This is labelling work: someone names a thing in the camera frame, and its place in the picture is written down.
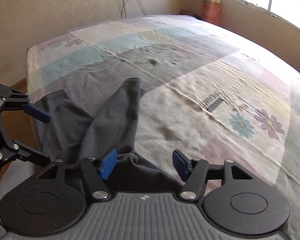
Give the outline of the pastel patchwork bed sheet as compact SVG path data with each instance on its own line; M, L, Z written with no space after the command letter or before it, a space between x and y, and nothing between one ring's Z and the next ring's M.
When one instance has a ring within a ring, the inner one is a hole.
M190 16L90 25L31 46L28 93L58 90L90 116L128 78L141 99L135 149L173 177L172 152L233 159L289 201L300 239L300 73L268 50Z

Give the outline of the dark grey trousers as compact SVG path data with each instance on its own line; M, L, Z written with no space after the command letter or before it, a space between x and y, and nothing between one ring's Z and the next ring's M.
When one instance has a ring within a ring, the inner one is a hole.
M35 106L50 114L48 124L36 122L40 148L51 160L75 164L117 151L117 163L105 181L116 192L179 193L182 184L134 150L140 99L145 91L137 77L126 79L109 98L102 99L96 114L88 114L64 90L47 94Z

